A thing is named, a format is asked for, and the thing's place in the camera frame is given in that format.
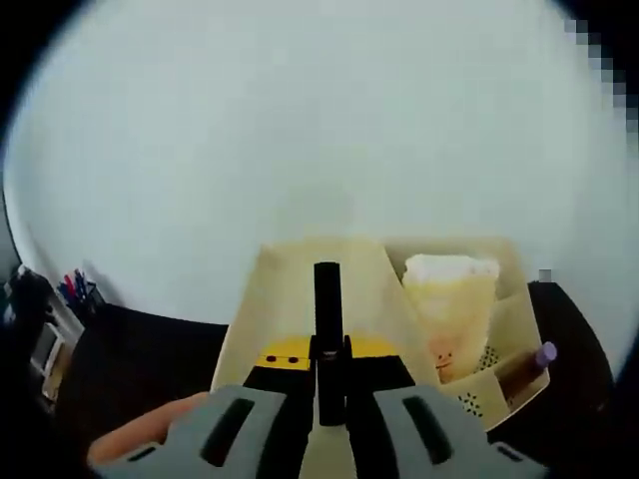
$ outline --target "white tissue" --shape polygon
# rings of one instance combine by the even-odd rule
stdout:
[[[478,259],[463,255],[416,254],[406,260],[406,272],[401,282],[449,282],[470,275],[487,275],[497,279],[499,263],[495,259]]]

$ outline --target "black table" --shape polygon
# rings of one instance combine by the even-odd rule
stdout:
[[[539,332],[559,359],[550,385],[488,434],[552,466],[574,466],[607,437],[612,374],[592,329],[555,283],[529,285]],[[55,422],[82,451],[101,435],[168,401],[208,390],[225,325],[107,305],[74,351]]]

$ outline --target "finger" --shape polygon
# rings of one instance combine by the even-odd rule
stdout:
[[[98,438],[91,444],[87,458],[93,464],[104,464],[149,442],[163,443],[173,421],[202,403],[209,396],[200,392],[169,402]]]

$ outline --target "purple cap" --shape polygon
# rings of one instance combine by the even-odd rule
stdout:
[[[537,366],[545,369],[552,361],[557,358],[557,348],[550,342],[544,342],[537,352],[535,352],[535,363]]]

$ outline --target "beige plastic caddy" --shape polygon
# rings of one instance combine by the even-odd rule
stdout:
[[[499,261],[500,276],[486,352],[477,371],[441,385],[426,348],[426,334],[400,283],[404,261],[416,253],[467,254]],[[242,384],[260,351],[290,336],[315,332],[313,265],[341,265],[344,334],[383,336],[396,348],[417,384],[431,384],[457,398],[489,430],[516,413],[550,381],[547,373],[506,402],[494,368],[541,345],[526,279],[505,239],[321,238],[263,246],[237,317],[222,346],[212,390]],[[344,427],[316,427],[301,477],[354,477]]]

